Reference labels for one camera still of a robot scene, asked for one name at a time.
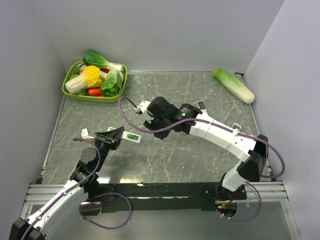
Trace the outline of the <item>long white remote control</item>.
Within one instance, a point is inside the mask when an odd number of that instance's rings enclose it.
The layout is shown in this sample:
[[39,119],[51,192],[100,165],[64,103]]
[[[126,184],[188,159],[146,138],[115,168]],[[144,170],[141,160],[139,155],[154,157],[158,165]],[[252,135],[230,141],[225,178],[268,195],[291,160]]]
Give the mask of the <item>long white remote control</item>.
[[142,139],[140,135],[126,131],[124,127],[109,127],[107,132],[111,132],[111,138],[116,142],[119,142],[120,140],[128,140],[131,142],[139,143]]

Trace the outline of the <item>green AAA battery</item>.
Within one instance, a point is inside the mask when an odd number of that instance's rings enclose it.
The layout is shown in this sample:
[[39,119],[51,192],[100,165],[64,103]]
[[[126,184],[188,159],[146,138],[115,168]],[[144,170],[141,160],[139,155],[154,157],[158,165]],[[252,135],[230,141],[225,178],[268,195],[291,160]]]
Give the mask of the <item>green AAA battery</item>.
[[134,136],[135,136],[135,138],[139,138],[138,135],[133,135],[133,134],[128,134],[128,135],[127,135],[127,137],[129,137],[129,138],[130,138],[130,137],[134,137]]
[[139,138],[136,138],[135,136],[134,137],[128,137],[128,139],[131,140],[131,141],[136,141],[136,142],[139,140]]

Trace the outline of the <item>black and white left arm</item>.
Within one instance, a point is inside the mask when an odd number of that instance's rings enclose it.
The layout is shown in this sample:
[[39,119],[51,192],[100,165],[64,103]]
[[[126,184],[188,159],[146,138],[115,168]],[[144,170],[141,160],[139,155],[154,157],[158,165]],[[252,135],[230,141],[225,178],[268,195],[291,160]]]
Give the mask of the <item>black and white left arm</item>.
[[75,137],[74,141],[86,142],[92,147],[82,151],[69,180],[53,198],[27,219],[20,217],[12,224],[9,239],[50,240],[73,218],[81,203],[95,200],[99,195],[97,172],[109,151],[120,145],[124,131],[124,127],[119,127],[97,132],[90,138]]

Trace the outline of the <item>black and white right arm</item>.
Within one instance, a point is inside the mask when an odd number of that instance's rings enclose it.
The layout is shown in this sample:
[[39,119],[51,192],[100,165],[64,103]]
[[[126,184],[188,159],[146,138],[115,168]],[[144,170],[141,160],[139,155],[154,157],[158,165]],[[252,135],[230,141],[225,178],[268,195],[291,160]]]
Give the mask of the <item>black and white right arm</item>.
[[146,117],[144,126],[154,131],[155,137],[163,140],[170,131],[159,130],[181,122],[172,130],[205,139],[238,158],[238,163],[223,175],[218,187],[223,199],[230,199],[245,182],[260,181],[269,154],[266,145],[269,140],[265,135],[241,136],[238,128],[214,120],[199,108],[188,103],[177,108],[163,97],[142,101],[138,108],[138,112]]

